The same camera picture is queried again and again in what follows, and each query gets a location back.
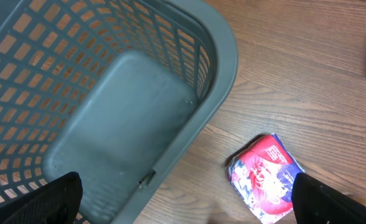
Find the red purple pad pack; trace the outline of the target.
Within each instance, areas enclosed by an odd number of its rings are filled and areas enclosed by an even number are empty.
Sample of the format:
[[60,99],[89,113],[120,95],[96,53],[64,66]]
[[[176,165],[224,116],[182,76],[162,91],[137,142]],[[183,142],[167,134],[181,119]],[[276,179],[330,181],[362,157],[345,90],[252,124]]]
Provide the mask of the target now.
[[274,224],[293,210],[294,181],[304,170],[277,134],[261,136],[226,170],[229,183],[262,224]]

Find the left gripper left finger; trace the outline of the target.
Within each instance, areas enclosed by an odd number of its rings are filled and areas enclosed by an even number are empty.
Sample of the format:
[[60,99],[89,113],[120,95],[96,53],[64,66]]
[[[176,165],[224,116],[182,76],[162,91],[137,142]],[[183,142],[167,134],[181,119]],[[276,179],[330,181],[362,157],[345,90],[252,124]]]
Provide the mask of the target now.
[[0,208],[0,224],[73,224],[83,196],[77,172],[55,179]]

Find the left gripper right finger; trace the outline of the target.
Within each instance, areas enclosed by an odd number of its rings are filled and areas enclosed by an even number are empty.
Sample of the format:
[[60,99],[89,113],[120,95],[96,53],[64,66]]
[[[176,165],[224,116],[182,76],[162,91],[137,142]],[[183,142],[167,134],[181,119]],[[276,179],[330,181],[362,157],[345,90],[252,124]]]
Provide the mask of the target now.
[[305,173],[292,192],[297,224],[366,224],[366,206]]

